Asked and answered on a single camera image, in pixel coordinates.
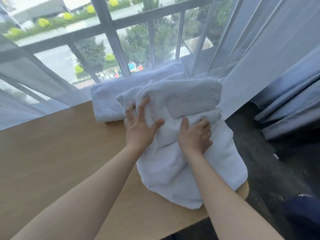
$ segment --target white towel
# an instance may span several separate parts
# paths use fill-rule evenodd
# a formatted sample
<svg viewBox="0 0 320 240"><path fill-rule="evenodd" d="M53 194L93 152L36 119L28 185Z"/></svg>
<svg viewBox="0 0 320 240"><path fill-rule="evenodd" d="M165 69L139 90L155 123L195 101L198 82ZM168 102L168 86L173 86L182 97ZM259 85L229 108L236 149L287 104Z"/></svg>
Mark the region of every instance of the white towel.
<svg viewBox="0 0 320 240"><path fill-rule="evenodd" d="M105 123L125 119L125 110L117 101L117 96L120 93L145 86L151 79L160 81L176 73L184 72L184 70L183 64L178 62L151 72L142 71L128 78L112 79L93 86L91 88L91 98L97 121Z"/></svg>
<svg viewBox="0 0 320 240"><path fill-rule="evenodd" d="M246 181L247 168L234 145L233 132L221 119L221 110L216 107L221 91L222 83L213 78L166 79L151 81L117 97L126 108L130 103L138 107L149 96L150 102L145 110L148 126L159 118L165 120L152 144L137 161L142 182L148 189L190 209L202 205L191 169L177 142L183 116L189 119L190 125L202 117L210 121L213 145L205 153L206 159L233 190Z"/></svg>

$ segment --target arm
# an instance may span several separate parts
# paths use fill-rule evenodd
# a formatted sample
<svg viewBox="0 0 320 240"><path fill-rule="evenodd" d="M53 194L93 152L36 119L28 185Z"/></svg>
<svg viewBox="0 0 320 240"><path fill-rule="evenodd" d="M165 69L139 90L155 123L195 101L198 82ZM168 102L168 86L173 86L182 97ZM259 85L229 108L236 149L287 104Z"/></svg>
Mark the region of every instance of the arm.
<svg viewBox="0 0 320 240"><path fill-rule="evenodd" d="M93 240L118 198L136 161L151 144L163 120L148 128L144 108L126 111L126 147L101 169L37 215L12 240Z"/></svg>
<svg viewBox="0 0 320 240"><path fill-rule="evenodd" d="M220 240L283 240L276 230L238 196L210 166L203 153L212 145L209 121L189 128L183 118L179 145L188 161L204 205Z"/></svg>

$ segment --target dark floor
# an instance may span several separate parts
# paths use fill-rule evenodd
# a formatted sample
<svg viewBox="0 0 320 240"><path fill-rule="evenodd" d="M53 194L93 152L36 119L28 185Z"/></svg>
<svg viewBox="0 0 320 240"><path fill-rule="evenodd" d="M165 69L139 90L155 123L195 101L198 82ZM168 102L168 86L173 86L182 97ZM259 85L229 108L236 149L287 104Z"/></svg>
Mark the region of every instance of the dark floor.
<svg viewBox="0 0 320 240"><path fill-rule="evenodd" d="M271 145L264 139L253 120L256 114L255 105L247 103L226 120L234 132L234 143L249 172L250 194L246 201L286 240L295 240L298 238L284 217L280 203L299 193L318 195L320 161L305 160L303 155L292 156L284 161L277 160L273 155L275 148L282 148L283 145L278 142ZM170 239L218 238L207 218L170 236Z"/></svg>

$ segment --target road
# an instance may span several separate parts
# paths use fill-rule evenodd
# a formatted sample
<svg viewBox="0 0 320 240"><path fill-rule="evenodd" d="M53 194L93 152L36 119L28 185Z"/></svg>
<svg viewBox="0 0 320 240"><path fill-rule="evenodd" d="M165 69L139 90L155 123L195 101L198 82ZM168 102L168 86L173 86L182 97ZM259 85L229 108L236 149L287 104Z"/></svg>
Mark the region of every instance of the road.
<svg viewBox="0 0 320 240"><path fill-rule="evenodd" d="M163 6L168 6L174 4L174 0L159 0L159 3ZM113 20L128 17L134 14L137 14L142 10L143 4L131 5L128 8L120 9L114 12L111 12L111 16ZM66 34L68 32L72 32L78 29L90 27L96 24L99 24L99 19L97 17L81 21L79 23L72 24L66 28L59 28L57 30L52 30L46 33L40 33L38 35L28 37L23 40L18 40L15 43L19 46L24 46L27 44L32 44L41 40L45 40L48 38L52 38L55 36L59 36L62 34ZM126 28L117 30L119 37L126 35ZM110 47L109 41L105 34L101 34L96 36L96 42L103 41L105 45L106 53L113 53L112 48ZM35 56L42 61L48 68L57 73L63 79L68 82L73 82L77 78L74 73L74 66L76 64L76 58L73 53L70 51L67 45L61 46L58 48L54 48L51 50L46 50L44 52L40 52L35 54Z"/></svg>

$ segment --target wooden table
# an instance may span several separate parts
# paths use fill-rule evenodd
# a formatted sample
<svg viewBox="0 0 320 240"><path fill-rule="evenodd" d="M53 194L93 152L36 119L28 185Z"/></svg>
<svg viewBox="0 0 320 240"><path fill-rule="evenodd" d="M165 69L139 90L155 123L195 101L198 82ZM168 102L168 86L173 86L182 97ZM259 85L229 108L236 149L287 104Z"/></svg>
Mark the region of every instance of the wooden table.
<svg viewBox="0 0 320 240"><path fill-rule="evenodd" d="M92 103L0 131L0 239L10 239L125 146L123 121L98 123ZM237 193L246 198L245 182ZM149 191L132 170L96 239L158 240L208 217Z"/></svg>

